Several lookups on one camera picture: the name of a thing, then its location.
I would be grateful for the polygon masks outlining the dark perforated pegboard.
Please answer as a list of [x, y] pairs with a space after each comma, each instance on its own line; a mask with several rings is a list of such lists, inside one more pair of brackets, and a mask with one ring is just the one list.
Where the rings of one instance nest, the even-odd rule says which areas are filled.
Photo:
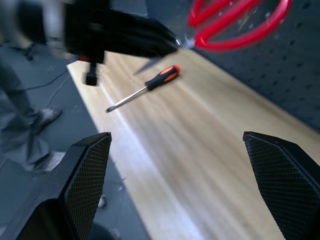
[[[187, 18], [194, 0], [113, 0], [114, 9], [160, 21], [178, 39], [194, 36]], [[284, 22], [239, 50], [198, 50], [210, 62], [320, 130], [320, 0], [292, 0]]]

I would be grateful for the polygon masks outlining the person in grey trousers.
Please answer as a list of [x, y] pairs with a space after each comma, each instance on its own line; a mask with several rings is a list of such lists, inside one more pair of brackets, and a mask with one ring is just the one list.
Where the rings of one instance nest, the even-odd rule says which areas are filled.
[[0, 157], [28, 172], [47, 173], [57, 167], [64, 151], [52, 150], [39, 133], [60, 117], [57, 108], [31, 106], [20, 78], [0, 55]]

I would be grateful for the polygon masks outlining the red-handled scissors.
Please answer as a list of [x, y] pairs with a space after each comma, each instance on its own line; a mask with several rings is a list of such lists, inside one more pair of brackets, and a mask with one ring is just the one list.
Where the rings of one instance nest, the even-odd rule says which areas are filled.
[[260, 41], [284, 21], [293, 0], [278, 0], [278, 5], [271, 15], [247, 33], [222, 41], [209, 42], [209, 39], [243, 17], [262, 1], [212, 0], [211, 3], [205, 5], [206, 0], [194, 0], [188, 15], [188, 25], [190, 27], [200, 26], [219, 12], [222, 12], [222, 15], [217, 16], [209, 25], [197, 32], [193, 38], [188, 39], [186, 37], [183, 41], [175, 39], [174, 46], [177, 47], [177, 50], [195, 47], [211, 52], [224, 52], [244, 48]]

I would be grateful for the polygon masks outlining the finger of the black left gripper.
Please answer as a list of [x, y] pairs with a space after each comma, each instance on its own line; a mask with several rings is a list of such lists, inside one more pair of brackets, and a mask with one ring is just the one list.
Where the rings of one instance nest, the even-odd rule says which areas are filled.
[[104, 42], [104, 50], [143, 58], [162, 58], [178, 50], [176, 36], [170, 31], [114, 33]]
[[104, 17], [107, 32], [119, 39], [136, 37], [145, 41], [176, 43], [176, 35], [155, 19], [113, 9], [109, 9]]

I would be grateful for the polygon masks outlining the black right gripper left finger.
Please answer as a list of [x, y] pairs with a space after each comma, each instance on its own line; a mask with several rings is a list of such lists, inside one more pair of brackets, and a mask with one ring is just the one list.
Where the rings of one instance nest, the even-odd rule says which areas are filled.
[[74, 143], [13, 218], [13, 240], [87, 240], [102, 194], [111, 133]]

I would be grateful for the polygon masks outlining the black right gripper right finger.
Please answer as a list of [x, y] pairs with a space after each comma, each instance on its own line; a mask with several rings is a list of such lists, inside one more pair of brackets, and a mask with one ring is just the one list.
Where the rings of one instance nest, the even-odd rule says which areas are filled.
[[246, 131], [262, 199], [285, 240], [320, 240], [320, 166], [297, 144]]

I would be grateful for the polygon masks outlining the orange and black screwdriver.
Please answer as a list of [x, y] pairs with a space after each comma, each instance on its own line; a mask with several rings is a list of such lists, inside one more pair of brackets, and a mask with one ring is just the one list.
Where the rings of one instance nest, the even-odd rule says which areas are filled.
[[133, 94], [127, 96], [126, 98], [120, 100], [119, 102], [115, 103], [114, 105], [110, 106], [105, 110], [106, 113], [110, 113], [114, 111], [115, 109], [127, 104], [128, 102], [134, 100], [135, 98], [139, 97], [140, 95], [151, 92], [159, 87], [162, 87], [170, 82], [172, 82], [174, 79], [176, 79], [180, 74], [181, 68], [179, 65], [175, 64], [172, 66], [167, 67], [163, 71], [161, 71], [159, 74], [157, 74], [154, 78], [152, 78], [149, 81], [146, 81], [144, 83], [144, 87], [142, 87], [140, 90], [134, 92]]

